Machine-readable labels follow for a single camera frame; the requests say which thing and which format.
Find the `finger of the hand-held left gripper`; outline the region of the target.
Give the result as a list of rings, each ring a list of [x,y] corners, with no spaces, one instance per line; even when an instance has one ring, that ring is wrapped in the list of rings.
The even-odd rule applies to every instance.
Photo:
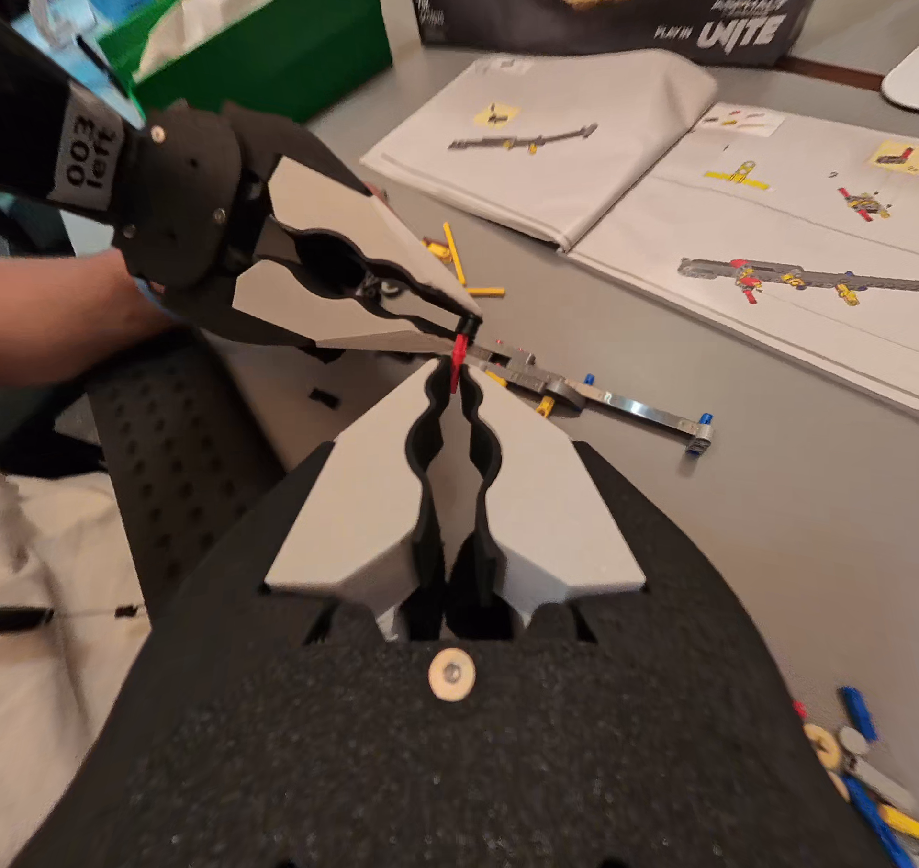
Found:
[[[455,316],[482,319],[460,281],[374,194],[355,191],[290,158],[279,161],[268,189],[273,216],[286,228],[341,237],[374,276],[395,280]]]
[[[434,259],[360,261],[374,276],[395,279],[428,304],[453,313],[456,329],[392,314],[357,296],[316,293],[307,285],[305,268],[273,258],[260,259],[237,277],[232,306],[328,349],[447,355],[457,335],[467,333],[467,292]]]

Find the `green plastic bin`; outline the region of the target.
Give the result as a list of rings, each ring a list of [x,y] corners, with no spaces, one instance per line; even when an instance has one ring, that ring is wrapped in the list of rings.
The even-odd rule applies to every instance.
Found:
[[[392,65],[381,0],[156,0],[98,43],[149,120],[233,102],[300,124]]]

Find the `pile of colourful lego pins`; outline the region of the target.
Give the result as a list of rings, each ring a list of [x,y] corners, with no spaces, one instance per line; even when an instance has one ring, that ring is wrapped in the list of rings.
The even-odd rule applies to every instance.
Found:
[[[918,865],[917,798],[869,761],[879,730],[865,695],[853,686],[837,690],[845,722],[831,731],[810,720],[806,706],[792,702],[803,732],[836,791],[878,840],[890,864]]]

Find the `white lego instruction booklet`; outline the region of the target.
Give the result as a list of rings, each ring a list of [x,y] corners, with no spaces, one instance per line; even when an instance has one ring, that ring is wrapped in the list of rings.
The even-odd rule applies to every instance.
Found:
[[[663,51],[471,63],[361,158],[917,412],[917,127],[729,101]]]

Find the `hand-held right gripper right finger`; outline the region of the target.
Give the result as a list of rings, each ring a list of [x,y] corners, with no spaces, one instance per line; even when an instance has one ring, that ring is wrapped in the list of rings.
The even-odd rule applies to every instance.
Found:
[[[472,551],[482,600],[544,604],[641,590],[646,576],[571,438],[477,368],[459,379],[481,476]]]

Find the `yellow car lego box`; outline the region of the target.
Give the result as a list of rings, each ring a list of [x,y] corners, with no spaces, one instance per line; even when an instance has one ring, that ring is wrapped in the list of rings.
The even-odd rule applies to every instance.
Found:
[[[662,49],[703,66],[771,67],[814,0],[413,0],[426,45],[538,56]]]

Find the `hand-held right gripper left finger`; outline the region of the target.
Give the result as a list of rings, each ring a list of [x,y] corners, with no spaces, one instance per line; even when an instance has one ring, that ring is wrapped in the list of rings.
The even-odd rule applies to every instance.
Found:
[[[335,438],[268,588],[363,605],[399,637],[439,638],[446,565],[428,470],[448,403],[449,360],[430,359]]]

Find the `white document stand wooden board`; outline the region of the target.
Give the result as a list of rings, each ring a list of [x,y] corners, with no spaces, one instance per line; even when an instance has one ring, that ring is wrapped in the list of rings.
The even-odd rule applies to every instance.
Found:
[[[879,93],[889,104],[909,112],[918,112],[919,48],[915,47],[882,79]]]

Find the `grey lego beam assembly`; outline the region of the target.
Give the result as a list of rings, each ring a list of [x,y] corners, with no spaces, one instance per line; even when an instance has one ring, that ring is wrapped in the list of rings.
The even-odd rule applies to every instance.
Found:
[[[541,367],[533,353],[501,342],[492,346],[470,343],[466,364],[540,400],[549,399],[556,406],[576,412],[587,407],[603,408],[676,433],[686,440],[685,452],[695,457],[703,455],[714,438],[710,414],[694,420],[606,390],[592,376],[582,381],[568,378]]]

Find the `blue wristband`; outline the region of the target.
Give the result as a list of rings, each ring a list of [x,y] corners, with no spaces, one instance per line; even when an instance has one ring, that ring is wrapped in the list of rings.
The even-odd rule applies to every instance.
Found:
[[[157,309],[162,315],[169,318],[170,321],[177,324],[184,324],[185,320],[176,314],[171,309],[167,308],[163,302],[163,299],[159,292],[146,280],[134,277],[133,278],[135,285],[137,286],[141,295],[149,302],[155,309]]]

